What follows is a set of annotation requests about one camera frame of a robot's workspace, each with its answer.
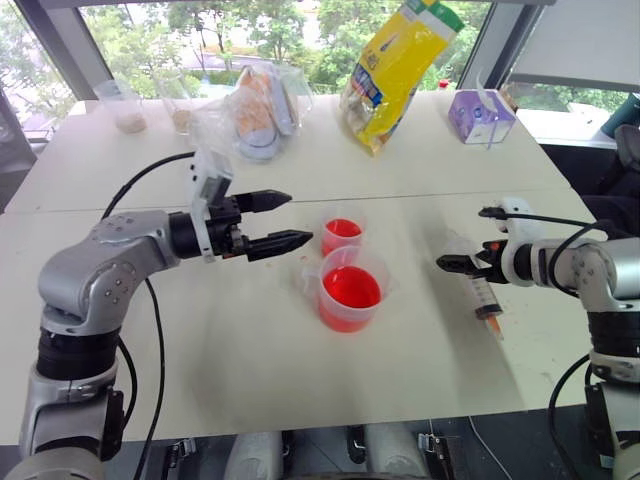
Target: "purple box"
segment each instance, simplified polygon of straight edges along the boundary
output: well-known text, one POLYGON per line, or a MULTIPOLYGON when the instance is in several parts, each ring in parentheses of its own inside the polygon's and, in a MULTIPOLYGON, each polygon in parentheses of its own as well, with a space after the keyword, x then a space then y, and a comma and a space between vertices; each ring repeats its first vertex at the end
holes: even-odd
POLYGON ((515 114, 507 108, 495 90, 486 90, 497 108, 486 108, 477 90, 456 92, 449 109, 449 120, 463 143, 499 143, 516 121, 515 114))

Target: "yellow bag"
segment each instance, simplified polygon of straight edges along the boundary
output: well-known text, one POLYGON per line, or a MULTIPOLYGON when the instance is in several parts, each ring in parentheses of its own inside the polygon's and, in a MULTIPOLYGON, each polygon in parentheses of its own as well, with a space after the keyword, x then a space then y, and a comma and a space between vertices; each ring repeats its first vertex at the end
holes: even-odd
POLYGON ((463 26, 436 0, 406 0, 369 41, 340 107, 353 133, 374 153, 398 126, 424 72, 463 26))

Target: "table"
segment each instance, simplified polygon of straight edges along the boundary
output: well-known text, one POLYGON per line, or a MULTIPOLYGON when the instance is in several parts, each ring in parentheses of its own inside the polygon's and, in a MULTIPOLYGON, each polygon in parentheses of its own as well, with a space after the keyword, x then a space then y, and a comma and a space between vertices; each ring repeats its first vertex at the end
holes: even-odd
MULTIPOLYGON (((487 150, 463 145, 447 112, 453 92, 419 92, 379 156, 344 131, 338 97, 319 95, 300 134, 267 164, 235 161, 231 192, 275 188, 295 201, 569 188, 568 182, 517 121, 504 143, 487 150)), ((69 116, 7 206, 8 212, 104 208, 136 172, 192 149, 173 131, 161 102, 146 101, 149 128, 119 132, 98 107, 69 116)), ((127 208, 184 206, 186 162, 139 182, 127 208)))
MULTIPOLYGON (((563 371, 589 348, 578 301, 542 288, 495 286, 505 314, 498 343, 475 320, 455 275, 434 261, 447 228, 502 238, 477 211, 504 195, 526 197, 540 214, 592 220, 569 189, 350 200, 369 217, 366 244, 394 276, 372 324, 345 335, 326 328, 301 293, 301 268, 319 263, 319 239, 288 255, 248 263, 192 259, 153 276, 167 342, 165 403, 156 438, 497 413, 546 406, 563 371)), ((246 215, 243 231, 314 229, 327 202, 246 215)), ((99 212, 0 216, 0 444, 15 444, 27 373, 36 356, 43 263, 83 238, 99 212)), ((548 225, 549 237, 572 227, 548 225)), ((157 392, 157 343, 147 292, 135 294, 122 332, 135 359, 140 396, 128 440, 142 439, 157 392)), ((121 362, 118 384, 128 391, 121 362)), ((584 401, 572 379, 559 404, 584 401)))

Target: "red liquid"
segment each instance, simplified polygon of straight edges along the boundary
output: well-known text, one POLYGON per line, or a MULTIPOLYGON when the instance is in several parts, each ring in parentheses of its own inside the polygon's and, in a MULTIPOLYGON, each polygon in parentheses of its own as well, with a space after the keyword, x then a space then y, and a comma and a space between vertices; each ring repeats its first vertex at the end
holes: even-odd
MULTIPOLYGON (((325 225, 327 230, 339 237, 355 237, 362 233, 357 223, 346 218, 334 218, 325 225)), ((325 235, 322 239, 322 255, 327 256, 331 251, 344 246, 340 239, 330 238, 325 235)))
MULTIPOLYGON (((348 307, 367 308, 380 303, 378 282, 369 272, 358 267, 335 268, 325 275, 322 284, 334 300, 348 307)), ((350 322, 329 313, 322 305, 320 315, 330 328, 338 332, 355 332, 364 328, 370 320, 350 322)))

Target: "plastic cup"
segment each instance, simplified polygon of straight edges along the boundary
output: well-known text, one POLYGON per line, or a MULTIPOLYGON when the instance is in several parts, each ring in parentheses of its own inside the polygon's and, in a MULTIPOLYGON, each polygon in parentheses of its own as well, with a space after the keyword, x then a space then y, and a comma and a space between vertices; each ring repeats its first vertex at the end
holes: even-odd
POLYGON ((367 217, 355 205, 340 204, 327 208, 322 215, 322 256, 336 248, 362 244, 367 217))
POLYGON ((176 132, 187 135, 191 124, 193 101, 184 77, 179 72, 157 73, 153 80, 176 132))
POLYGON ((96 85, 93 91, 109 111, 120 131, 137 133, 147 128, 140 96, 126 82, 107 80, 96 85))
POLYGON ((317 278, 320 317, 338 332, 357 332, 366 327, 387 296, 391 280, 384 260, 359 246, 332 251, 319 270, 307 270, 304 275, 317 278))

